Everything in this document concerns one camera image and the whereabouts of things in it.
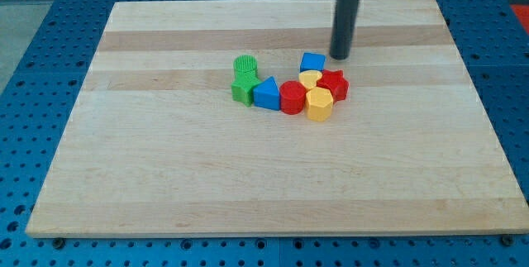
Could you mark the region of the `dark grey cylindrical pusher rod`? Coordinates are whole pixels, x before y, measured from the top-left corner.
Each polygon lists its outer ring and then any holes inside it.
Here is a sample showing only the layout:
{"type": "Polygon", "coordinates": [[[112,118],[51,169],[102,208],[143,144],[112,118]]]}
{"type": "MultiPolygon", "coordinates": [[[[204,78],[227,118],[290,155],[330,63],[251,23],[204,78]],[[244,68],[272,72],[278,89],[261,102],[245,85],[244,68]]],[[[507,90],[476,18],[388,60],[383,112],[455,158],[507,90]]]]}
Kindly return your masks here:
{"type": "Polygon", "coordinates": [[[355,31],[360,0],[336,0],[329,55],[335,60],[346,60],[355,31]]]}

